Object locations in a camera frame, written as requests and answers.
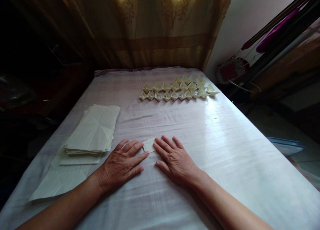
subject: hand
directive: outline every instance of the hand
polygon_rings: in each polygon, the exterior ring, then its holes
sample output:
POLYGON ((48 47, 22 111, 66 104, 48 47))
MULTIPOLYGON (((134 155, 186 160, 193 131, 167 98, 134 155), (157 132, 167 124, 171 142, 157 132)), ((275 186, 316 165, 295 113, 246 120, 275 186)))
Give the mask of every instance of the hand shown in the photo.
POLYGON ((126 183, 143 171, 143 166, 138 164, 149 155, 149 152, 134 156, 143 147, 143 143, 134 140, 125 145, 128 141, 129 139, 122 140, 106 161, 93 173, 103 193, 126 183))
POLYGON ((153 146, 166 161, 157 161, 156 166, 174 182, 190 187, 202 171, 193 162, 182 143, 176 137, 173 137, 173 140, 174 142, 166 136, 162 136, 162 139, 156 138, 153 146))

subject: floor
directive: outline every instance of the floor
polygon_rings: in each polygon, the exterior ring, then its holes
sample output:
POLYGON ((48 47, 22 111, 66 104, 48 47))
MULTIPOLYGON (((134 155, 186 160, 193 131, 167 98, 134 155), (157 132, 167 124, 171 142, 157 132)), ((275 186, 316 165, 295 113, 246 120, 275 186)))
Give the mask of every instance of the floor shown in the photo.
MULTIPOLYGON (((243 105, 238 108, 245 113, 248 107, 243 105)), ((269 113, 269 107, 258 105, 247 115, 247 118, 266 137, 299 141, 306 148, 302 152, 293 155, 292 158, 303 170, 320 177, 320 145, 276 112, 272 116, 269 116, 269 113)))

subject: curtain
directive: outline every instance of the curtain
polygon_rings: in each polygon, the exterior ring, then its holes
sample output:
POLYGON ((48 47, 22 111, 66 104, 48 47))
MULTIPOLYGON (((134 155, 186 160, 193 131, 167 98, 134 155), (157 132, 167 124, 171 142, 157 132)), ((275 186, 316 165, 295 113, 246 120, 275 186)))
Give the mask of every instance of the curtain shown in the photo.
POLYGON ((231 0, 11 0, 50 42, 100 68, 204 71, 231 0))

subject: wrinkled sheet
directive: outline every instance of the wrinkled sheet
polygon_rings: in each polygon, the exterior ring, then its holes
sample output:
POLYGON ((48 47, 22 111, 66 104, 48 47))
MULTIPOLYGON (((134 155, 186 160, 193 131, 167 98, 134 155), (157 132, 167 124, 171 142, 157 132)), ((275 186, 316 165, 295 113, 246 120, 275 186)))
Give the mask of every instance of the wrinkled sheet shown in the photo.
MULTIPOLYGON (((57 199, 28 203, 60 145, 93 104, 121 107, 112 149, 124 138, 144 142, 163 134, 176 136, 202 170, 273 228, 320 228, 320 193, 223 93, 190 101, 139 99, 147 81, 153 87, 157 81, 171 83, 177 75, 192 74, 210 83, 201 71, 166 68, 104 73, 93 79, 23 174, 0 213, 1 229, 18 227, 57 199)), ((89 174, 109 154, 104 153, 89 174)), ((142 174, 103 198, 76 229, 220 229, 191 191, 172 183, 154 166, 159 159, 156 152, 150 153, 142 162, 142 174)))

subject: person's left hand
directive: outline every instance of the person's left hand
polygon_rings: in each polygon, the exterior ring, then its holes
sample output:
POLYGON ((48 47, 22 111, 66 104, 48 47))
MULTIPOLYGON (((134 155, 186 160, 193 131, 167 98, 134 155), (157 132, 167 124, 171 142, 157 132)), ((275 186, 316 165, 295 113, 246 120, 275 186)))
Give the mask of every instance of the person's left hand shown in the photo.
POLYGON ((125 145, 128 141, 129 139, 122 140, 93 173, 103 193, 126 183, 143 171, 143 166, 138 164, 149 155, 149 152, 134 156, 143 147, 143 143, 133 140, 125 145))

